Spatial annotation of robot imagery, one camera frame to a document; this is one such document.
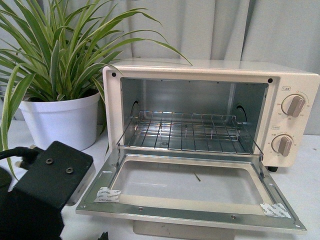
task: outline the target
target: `oven top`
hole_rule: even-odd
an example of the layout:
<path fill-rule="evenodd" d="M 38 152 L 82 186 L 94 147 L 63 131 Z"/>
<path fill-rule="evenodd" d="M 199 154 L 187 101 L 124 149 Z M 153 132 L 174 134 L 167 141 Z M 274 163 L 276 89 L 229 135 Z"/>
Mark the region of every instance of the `oven top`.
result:
<path fill-rule="evenodd" d="M 181 68 L 191 71 L 196 70 L 233 70 L 233 71 L 255 71 L 268 73 L 299 73 L 315 75 L 287 66 L 282 66 L 269 62 L 257 61 L 226 61 L 226 60 L 205 60 L 205 59 L 190 59 L 192 66 L 184 59 L 168 59 L 168 58 L 128 58 L 114 64 L 119 70 L 140 70 L 141 68 Z"/>

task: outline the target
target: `temperature knob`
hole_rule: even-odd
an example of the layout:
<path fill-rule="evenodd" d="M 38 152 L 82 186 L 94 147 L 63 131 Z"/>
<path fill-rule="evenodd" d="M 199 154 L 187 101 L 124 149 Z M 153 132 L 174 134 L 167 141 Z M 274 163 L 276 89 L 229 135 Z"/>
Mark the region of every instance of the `temperature knob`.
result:
<path fill-rule="evenodd" d="M 294 118 L 298 117 L 304 108 L 306 100 L 297 94 L 288 96 L 281 105 L 282 111 Z"/>
<path fill-rule="evenodd" d="M 273 150 L 286 157 L 289 155 L 293 139 L 289 135 L 279 135 L 273 139 L 271 146 Z"/>

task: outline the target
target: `spider plant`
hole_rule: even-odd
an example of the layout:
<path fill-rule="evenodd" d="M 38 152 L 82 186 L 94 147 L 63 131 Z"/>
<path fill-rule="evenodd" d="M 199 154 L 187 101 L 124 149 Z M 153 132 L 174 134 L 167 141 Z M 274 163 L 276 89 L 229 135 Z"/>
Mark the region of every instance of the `spider plant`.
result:
<path fill-rule="evenodd" d="M 104 16 L 97 10 L 110 1 L 88 0 L 68 13 L 69 1 L 51 0 L 43 11 L 36 0 L 13 0 L 15 12 L 5 0 L 0 0 L 0 28 L 17 42 L 5 39 L 7 48 L 0 49 L 0 81 L 6 84 L 0 126 L 0 151 L 8 149 L 8 130 L 25 97 L 55 102 L 79 99 L 89 89 L 96 89 L 104 100 L 102 68 L 121 54 L 121 47 L 134 42 L 151 41 L 185 58 L 170 46 L 157 31 L 138 29 L 122 32 L 116 27 L 123 20 L 142 15 L 149 21 L 159 21 L 146 13 L 146 8 L 134 8 L 113 16 L 117 5 Z M 143 31 L 161 36 L 163 41 L 131 37 Z M 11 172 L 12 162 L 7 159 Z"/>

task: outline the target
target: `white flower pot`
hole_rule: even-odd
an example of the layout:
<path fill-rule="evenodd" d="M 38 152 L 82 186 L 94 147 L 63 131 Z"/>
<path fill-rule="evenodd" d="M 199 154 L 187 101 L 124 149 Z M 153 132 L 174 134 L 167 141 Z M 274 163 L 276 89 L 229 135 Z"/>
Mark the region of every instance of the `white flower pot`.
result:
<path fill-rule="evenodd" d="M 53 141 L 60 141 L 84 150 L 97 137 L 99 98 L 97 93 L 67 101 L 22 101 L 19 108 L 37 147 L 45 150 Z"/>

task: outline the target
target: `oven ventilation hole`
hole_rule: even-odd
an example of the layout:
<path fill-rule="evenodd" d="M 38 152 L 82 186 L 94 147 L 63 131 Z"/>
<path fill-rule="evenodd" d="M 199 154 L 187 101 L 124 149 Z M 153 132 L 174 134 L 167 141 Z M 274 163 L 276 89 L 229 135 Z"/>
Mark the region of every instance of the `oven ventilation hole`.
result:
<path fill-rule="evenodd" d="M 248 118 L 247 118 L 247 114 L 246 114 L 246 110 L 244 109 L 244 107 L 242 105 L 238 105 L 236 106 L 236 109 L 238 110 L 242 110 L 244 113 L 244 117 L 245 117 L 245 121 L 248 122 Z"/>

